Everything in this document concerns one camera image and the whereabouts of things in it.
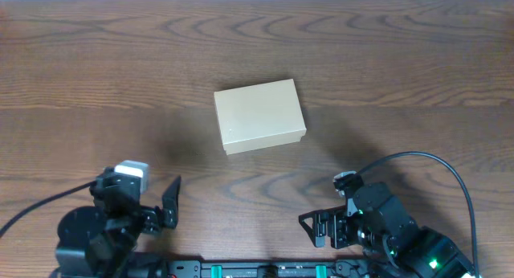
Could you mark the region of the brown cardboard box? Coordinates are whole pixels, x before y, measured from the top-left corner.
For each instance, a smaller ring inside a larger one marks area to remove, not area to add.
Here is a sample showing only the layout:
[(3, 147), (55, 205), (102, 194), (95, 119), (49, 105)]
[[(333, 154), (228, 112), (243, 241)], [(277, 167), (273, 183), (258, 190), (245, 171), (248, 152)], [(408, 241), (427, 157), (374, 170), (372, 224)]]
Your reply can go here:
[(214, 93), (226, 154), (295, 143), (307, 132), (294, 80)]

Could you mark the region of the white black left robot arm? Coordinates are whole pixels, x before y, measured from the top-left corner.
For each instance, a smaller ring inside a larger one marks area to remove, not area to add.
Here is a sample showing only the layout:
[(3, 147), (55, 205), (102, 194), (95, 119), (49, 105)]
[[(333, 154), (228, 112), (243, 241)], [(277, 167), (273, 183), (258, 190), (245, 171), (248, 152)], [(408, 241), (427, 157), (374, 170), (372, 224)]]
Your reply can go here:
[(140, 235), (158, 235), (178, 223), (177, 176), (161, 196), (162, 206), (140, 203), (144, 178), (108, 167), (89, 191), (93, 206), (67, 213), (59, 222), (55, 256), (62, 277), (168, 277), (164, 259), (136, 253)]

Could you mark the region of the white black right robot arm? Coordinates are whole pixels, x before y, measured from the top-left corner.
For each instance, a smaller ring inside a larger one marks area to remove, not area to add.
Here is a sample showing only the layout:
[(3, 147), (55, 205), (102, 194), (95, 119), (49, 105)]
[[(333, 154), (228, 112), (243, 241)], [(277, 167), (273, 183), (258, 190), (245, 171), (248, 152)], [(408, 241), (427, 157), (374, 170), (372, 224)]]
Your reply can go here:
[(473, 276), (471, 261), (445, 235), (420, 227), (400, 199), (383, 183), (362, 182), (340, 188), (344, 206), (311, 211), (299, 223), (315, 247), (342, 249), (359, 245), (383, 255), (385, 261), (371, 267), (381, 277)]

